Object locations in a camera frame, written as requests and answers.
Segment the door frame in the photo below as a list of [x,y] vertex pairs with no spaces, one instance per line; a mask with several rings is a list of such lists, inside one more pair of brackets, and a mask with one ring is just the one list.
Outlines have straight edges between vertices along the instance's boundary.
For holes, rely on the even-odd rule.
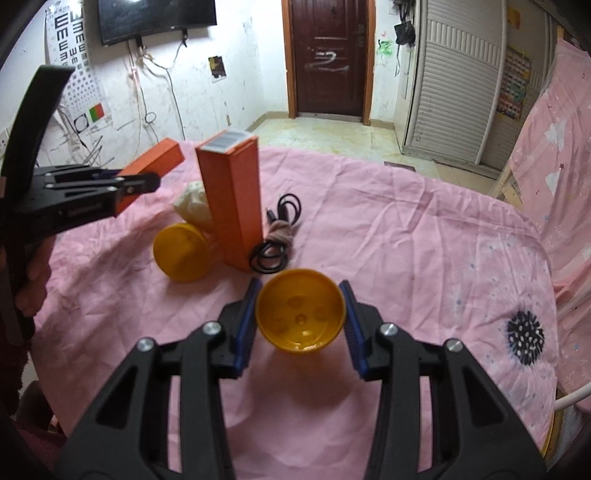
[[[371,103],[374,94],[375,64],[375,0],[365,0],[367,8],[365,86],[363,88],[362,122],[369,126]],[[281,0],[283,13],[283,37],[285,42],[285,66],[287,67],[287,103],[289,117],[297,117],[296,55],[294,52],[291,0]]]

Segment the pink blanket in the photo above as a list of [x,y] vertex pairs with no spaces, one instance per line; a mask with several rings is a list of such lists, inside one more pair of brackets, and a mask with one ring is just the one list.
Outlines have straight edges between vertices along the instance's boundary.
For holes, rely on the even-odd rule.
[[[556,288],[558,381],[591,381],[591,59],[560,40],[547,89],[519,135],[511,168]],[[589,411],[591,398],[578,404]]]
[[[138,338],[181,339],[246,290],[250,275],[223,264],[196,283],[171,283],[152,258],[155,234],[179,221],[173,199],[199,178],[194,151],[184,148],[187,160],[156,194],[65,234],[52,257],[33,358],[66,433]],[[471,190],[306,151],[262,148],[261,184],[264,206],[286,192],[302,199],[291,268],[348,279],[359,301],[419,340],[461,338],[543,443],[556,388],[556,307],[529,221]],[[308,356],[257,335],[250,368],[224,382],[222,395],[238,478],[363,477],[379,384],[358,378],[342,334]],[[430,423],[424,395],[421,469],[430,465]]]

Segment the orange box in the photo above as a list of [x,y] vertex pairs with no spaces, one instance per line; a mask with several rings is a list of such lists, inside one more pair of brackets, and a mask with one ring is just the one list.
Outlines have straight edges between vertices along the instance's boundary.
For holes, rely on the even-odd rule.
[[[119,175],[137,175],[139,173],[157,173],[160,178],[178,167],[184,160],[181,147],[172,138],[165,138],[150,148],[140,158],[126,166]],[[139,195],[127,196],[117,205],[117,215],[139,198]]]
[[262,242],[258,138],[228,130],[196,150],[223,260],[249,272],[250,254]]

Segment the wooden bed frame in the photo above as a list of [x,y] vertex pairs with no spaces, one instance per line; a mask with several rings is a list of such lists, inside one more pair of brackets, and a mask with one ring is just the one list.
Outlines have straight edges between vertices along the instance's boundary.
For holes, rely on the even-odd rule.
[[503,200],[510,205],[513,205],[520,211],[523,211],[523,203],[521,203],[521,196],[515,184],[513,172],[509,166],[509,161],[505,164],[505,168],[501,172],[498,180],[494,184],[489,195],[493,198]]

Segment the yellow plastic cup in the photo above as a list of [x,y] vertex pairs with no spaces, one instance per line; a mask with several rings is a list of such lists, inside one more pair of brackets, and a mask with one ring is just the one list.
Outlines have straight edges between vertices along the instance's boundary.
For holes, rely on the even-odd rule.
[[345,298],[329,277],[314,270],[287,270],[270,280],[256,300],[261,333],[291,353],[318,351],[345,322]]
[[160,231],[154,239],[154,259],[166,275],[179,283],[202,278],[212,261],[212,249],[201,230],[177,223]]

